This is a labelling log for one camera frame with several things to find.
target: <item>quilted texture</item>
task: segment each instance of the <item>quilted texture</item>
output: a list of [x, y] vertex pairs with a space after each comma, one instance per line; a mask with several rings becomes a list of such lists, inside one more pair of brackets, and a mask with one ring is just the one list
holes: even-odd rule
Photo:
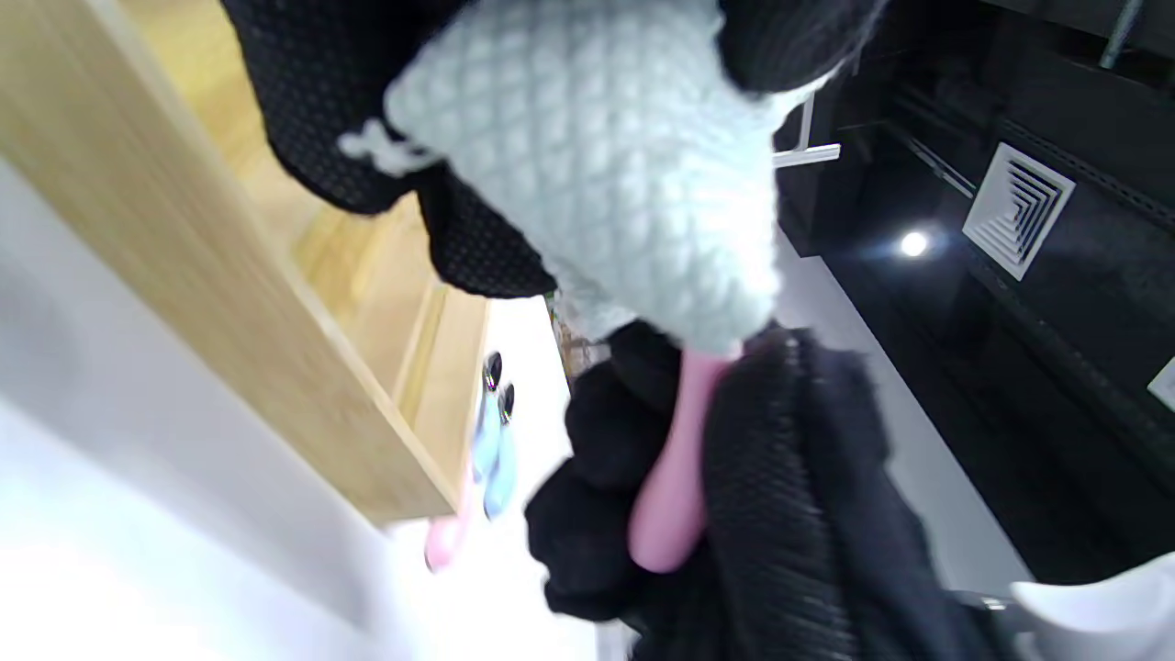
[[720, 18], [709, 0], [483, 0], [389, 85], [384, 112], [522, 231], [579, 332], [640, 316], [725, 352], [779, 288], [771, 135], [831, 74], [745, 95]]

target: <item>white bracket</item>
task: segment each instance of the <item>white bracket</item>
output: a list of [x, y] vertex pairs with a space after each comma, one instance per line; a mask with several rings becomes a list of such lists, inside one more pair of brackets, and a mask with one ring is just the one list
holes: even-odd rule
[[807, 101], [804, 101], [804, 116], [800, 120], [800, 139], [795, 143], [795, 148], [788, 151], [776, 151], [772, 154], [771, 162], [776, 166], [776, 169], [781, 167], [795, 167], [800, 164], [834, 161], [840, 157], [839, 142], [832, 144], [820, 144], [819, 147], [808, 147], [808, 140], [812, 139], [812, 107], [814, 103], [815, 94], [812, 94], [808, 96]]

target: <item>white wall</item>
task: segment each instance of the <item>white wall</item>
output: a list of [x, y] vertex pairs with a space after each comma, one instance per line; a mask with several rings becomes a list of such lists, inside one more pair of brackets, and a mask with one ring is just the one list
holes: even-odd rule
[[889, 363], [865, 319], [820, 257], [800, 257], [779, 237], [786, 278], [777, 305], [784, 325], [810, 326], [826, 346], [865, 356], [893, 458], [889, 473], [922, 517], [939, 576], [953, 589], [1007, 594], [1030, 574], [942, 437]]
[[212, 641], [199, 659], [593, 659], [593, 627], [545, 608], [519, 507], [569, 452], [543, 302], [495, 303], [489, 335], [523, 493], [432, 576], [422, 524], [367, 525], [0, 161], [0, 619], [88, 632], [95, 657], [157, 612], [159, 645]]

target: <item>ceiling light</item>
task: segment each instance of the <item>ceiling light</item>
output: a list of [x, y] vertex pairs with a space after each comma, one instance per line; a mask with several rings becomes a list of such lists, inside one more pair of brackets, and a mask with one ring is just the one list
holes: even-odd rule
[[901, 252], [907, 257], [921, 256], [931, 241], [921, 231], [911, 231], [901, 237]]

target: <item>light wood panel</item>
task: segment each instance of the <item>light wood panel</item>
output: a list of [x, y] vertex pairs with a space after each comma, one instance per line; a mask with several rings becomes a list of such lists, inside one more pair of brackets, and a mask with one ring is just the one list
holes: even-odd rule
[[120, 0], [286, 251], [324, 203], [274, 158], [233, 25], [217, 0]]
[[435, 337], [443, 288], [428, 258], [428, 234], [416, 196], [405, 196], [377, 222], [388, 227], [383, 252], [344, 329], [355, 351], [411, 424], [415, 413], [404, 411], [404, 390], [414, 369], [417, 380], [425, 378], [428, 366], [414, 364], [412, 357], [422, 352], [422, 338]]
[[[376, 522], [451, 512], [459, 473], [445, 474], [358, 343], [273, 249], [116, 5], [5, 0], [2, 15], [0, 154], [361, 512]], [[421, 411], [435, 400], [422, 397]]]
[[417, 384], [419, 403], [411, 419], [412, 431], [446, 475], [462, 473], [475, 427], [488, 304], [481, 296], [444, 288], [427, 377]]
[[395, 258], [395, 218], [360, 218], [327, 208], [294, 247], [294, 262], [340, 325], [368, 298], [382, 258]]

